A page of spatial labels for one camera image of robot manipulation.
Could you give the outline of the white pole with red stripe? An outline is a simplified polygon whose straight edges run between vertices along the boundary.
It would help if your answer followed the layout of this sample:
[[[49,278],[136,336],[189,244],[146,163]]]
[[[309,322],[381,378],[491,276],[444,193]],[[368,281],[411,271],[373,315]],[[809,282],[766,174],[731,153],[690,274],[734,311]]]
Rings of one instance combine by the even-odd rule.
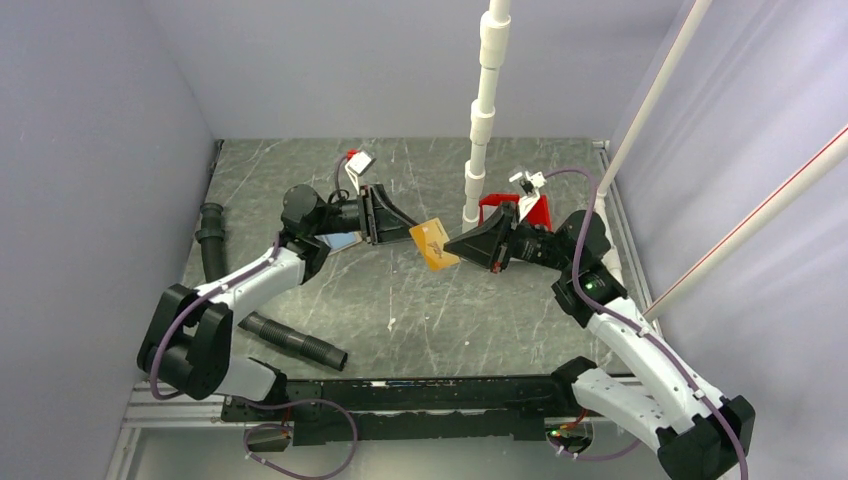
[[[844,125],[824,146],[749,212],[732,230],[693,264],[643,313],[647,320],[658,319],[674,302],[681,300],[756,233],[786,210],[802,194],[847,158],[847,126]]]

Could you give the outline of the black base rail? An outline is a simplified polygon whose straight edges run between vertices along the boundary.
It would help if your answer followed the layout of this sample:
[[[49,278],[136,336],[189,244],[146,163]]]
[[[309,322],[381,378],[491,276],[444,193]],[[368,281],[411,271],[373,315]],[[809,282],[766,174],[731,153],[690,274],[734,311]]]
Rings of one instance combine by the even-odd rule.
[[[291,380],[276,410],[240,400],[221,419],[253,425],[288,420],[296,446],[363,441],[509,437],[542,441],[582,409],[549,375]]]

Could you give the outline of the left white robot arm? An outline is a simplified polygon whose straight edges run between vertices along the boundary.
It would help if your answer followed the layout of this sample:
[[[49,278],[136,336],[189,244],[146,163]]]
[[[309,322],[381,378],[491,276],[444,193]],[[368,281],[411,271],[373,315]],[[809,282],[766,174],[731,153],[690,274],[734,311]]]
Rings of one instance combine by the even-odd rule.
[[[354,200],[334,202],[298,184],[284,195],[281,221],[271,247],[251,263],[196,288],[174,284],[163,292],[137,355],[155,399],[235,396],[261,419],[279,417],[288,402],[287,377],[233,353],[238,324],[321,270],[331,251],[322,236],[359,231],[373,244],[393,243],[408,239],[417,224],[381,184],[362,186]],[[172,393],[161,392],[161,383]]]

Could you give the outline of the gold VIP credit card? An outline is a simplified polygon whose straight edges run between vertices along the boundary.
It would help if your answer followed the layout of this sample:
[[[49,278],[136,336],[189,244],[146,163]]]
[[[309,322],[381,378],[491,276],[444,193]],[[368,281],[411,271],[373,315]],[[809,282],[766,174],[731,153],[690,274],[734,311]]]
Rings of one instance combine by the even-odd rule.
[[[409,229],[410,236],[431,271],[440,271],[460,263],[460,258],[444,250],[450,240],[439,218],[432,218]]]

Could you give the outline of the white diagonal pole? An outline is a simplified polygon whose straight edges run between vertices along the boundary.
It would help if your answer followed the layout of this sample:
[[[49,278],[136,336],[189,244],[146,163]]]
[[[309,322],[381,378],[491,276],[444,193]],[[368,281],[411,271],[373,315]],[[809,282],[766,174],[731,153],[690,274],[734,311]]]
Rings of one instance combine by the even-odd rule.
[[[711,0],[693,1],[685,11],[682,23],[674,31],[673,40],[663,55],[657,72],[651,77],[649,88],[641,98],[641,102],[633,118],[627,124],[625,134],[615,149],[611,163],[600,181],[597,191],[599,198],[605,197],[609,192],[617,173],[628,159],[638,137],[647,124],[672,74],[691,43],[711,4]]]

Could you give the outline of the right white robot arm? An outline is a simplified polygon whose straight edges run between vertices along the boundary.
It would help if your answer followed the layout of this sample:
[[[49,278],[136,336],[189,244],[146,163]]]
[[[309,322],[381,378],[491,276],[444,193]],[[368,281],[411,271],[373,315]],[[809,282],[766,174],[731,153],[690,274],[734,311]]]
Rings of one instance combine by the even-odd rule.
[[[615,422],[655,453],[671,479],[720,479],[732,469],[748,478],[753,406],[742,395],[723,394],[658,336],[602,263],[610,248],[604,222],[591,210],[574,212],[550,231],[521,220],[510,203],[442,247],[493,273],[513,260],[558,271],[551,289],[561,310],[616,354],[646,390],[640,394],[577,357],[551,375],[557,411],[574,415],[584,408]]]

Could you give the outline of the red plastic bin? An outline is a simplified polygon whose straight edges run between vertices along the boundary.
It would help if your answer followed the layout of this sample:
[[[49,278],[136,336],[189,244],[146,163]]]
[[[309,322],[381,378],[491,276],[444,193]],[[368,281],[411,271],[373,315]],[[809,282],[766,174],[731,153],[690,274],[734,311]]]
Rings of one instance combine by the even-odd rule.
[[[483,197],[478,203],[479,221],[481,224],[498,206],[505,203],[513,203],[522,220],[526,220],[531,226],[541,226],[547,231],[552,231],[552,221],[548,197],[537,195],[535,197],[522,197],[518,194],[492,193]]]

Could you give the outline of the white PVC pipe frame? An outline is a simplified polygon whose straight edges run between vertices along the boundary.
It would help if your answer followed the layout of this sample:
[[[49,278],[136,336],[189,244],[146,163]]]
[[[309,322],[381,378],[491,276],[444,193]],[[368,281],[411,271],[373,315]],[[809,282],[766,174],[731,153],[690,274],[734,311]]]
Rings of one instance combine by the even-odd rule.
[[[508,45],[511,16],[509,0],[491,0],[480,19],[480,76],[476,99],[471,103],[470,158],[465,163],[465,203],[462,209],[462,232],[478,226],[481,199],[486,176],[486,153],[494,118],[495,99],[501,67]]]

